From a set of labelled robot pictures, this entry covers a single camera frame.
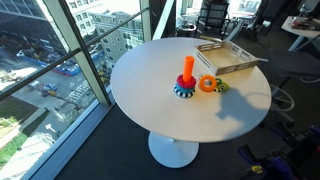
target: orange ring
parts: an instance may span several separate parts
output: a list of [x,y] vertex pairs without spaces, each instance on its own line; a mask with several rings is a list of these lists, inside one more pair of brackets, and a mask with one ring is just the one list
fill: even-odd
[[[205,84],[205,80],[209,80],[211,81],[211,85],[210,86],[207,86]],[[203,75],[201,78],[200,78],[200,81],[199,81],[199,88],[204,91],[204,92],[212,92],[214,90],[214,88],[216,88],[217,86],[217,80],[216,78],[214,78],[213,76],[209,75],[209,74],[206,74],[206,75]]]

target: black chair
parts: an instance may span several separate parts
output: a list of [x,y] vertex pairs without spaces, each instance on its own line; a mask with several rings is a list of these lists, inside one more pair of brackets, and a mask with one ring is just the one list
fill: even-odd
[[279,86],[271,85],[273,100],[271,109],[278,111],[280,115],[285,117],[289,127],[294,125],[293,119],[284,112],[292,110],[295,104],[293,98],[282,88],[291,78],[320,78],[320,60],[300,51],[319,37],[320,35],[309,40],[295,51],[271,49],[268,52],[270,67],[280,77],[286,77]]
[[[228,36],[225,39],[223,39],[223,41],[233,41],[233,39],[236,38],[238,36],[238,34],[240,33],[240,31],[242,30],[244,22],[245,22],[244,19],[239,19],[239,22],[233,28],[231,33],[228,34]],[[208,41],[212,41],[212,42],[222,42],[221,39],[210,37],[210,36],[199,36],[199,38],[200,39],[205,39],[205,40],[208,40]]]
[[227,1],[204,1],[200,9],[194,37],[196,37],[197,32],[201,33],[199,25],[202,24],[204,31],[207,31],[208,28],[217,29],[222,36],[221,39],[223,39],[230,22],[230,19],[226,18],[228,7],[229,3]]

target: yellow object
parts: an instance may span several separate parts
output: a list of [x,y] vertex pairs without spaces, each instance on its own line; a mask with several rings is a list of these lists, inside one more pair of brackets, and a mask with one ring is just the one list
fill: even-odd
[[251,167],[251,170],[257,174],[262,174],[263,173],[263,170],[262,170],[262,167],[261,166],[252,166]]
[[57,93],[55,91],[52,91],[52,90],[49,90],[48,94],[50,94],[51,96],[56,96],[57,95]]
[[[207,86],[205,84],[205,81],[206,80],[209,80],[211,82],[211,85],[210,86]],[[217,86],[217,80],[216,78],[214,78],[213,76],[207,74],[207,75],[203,75],[201,78],[200,78],[200,81],[199,81],[199,88],[204,91],[204,92],[212,92],[214,90],[214,88],[216,88]]]

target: window mullion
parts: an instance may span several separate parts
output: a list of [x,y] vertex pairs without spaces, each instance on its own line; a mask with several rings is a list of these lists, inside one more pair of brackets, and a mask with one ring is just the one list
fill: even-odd
[[75,24],[70,12],[69,14],[67,13],[69,10],[66,9],[68,6],[65,0],[59,0],[59,3],[51,0],[44,0],[44,2],[47,5],[51,16],[57,24],[69,48],[71,50],[77,48],[82,50],[82,52],[75,55],[75,58],[77,59],[77,62],[97,99],[101,103],[110,105],[111,101],[107,95],[107,92],[105,91],[103,83],[100,82],[98,73],[95,71],[94,63],[91,61],[90,54],[84,41],[82,40],[79,29],[77,28],[77,25]]
[[[140,0],[140,9],[149,8],[149,1]],[[141,14],[144,42],[151,41],[150,10]]]

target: car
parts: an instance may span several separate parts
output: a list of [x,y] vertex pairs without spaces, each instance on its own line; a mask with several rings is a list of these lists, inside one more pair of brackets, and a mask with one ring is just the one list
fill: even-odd
[[57,91],[58,90],[56,85],[52,84],[52,83],[48,83],[47,85],[43,86],[43,89],[46,91]]

